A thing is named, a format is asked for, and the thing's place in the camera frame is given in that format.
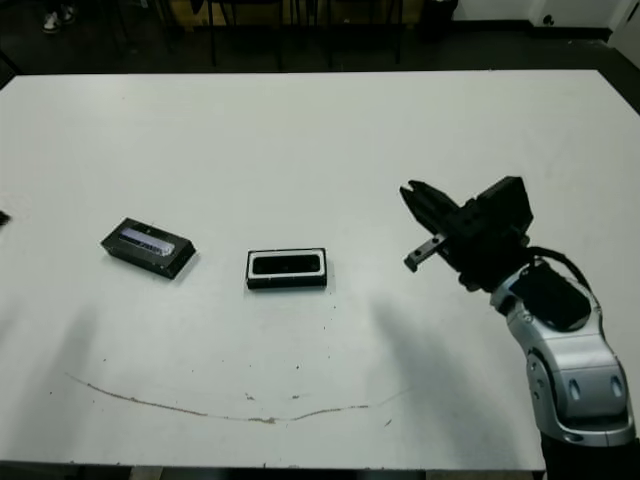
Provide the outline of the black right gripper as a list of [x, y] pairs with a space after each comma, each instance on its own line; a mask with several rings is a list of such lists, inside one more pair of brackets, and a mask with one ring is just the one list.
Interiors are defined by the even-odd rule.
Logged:
[[400, 195], [432, 237], [404, 259], [410, 271], [438, 254], [469, 291], [494, 291], [527, 261], [530, 206], [521, 201], [472, 199], [460, 206], [444, 192], [410, 180]]

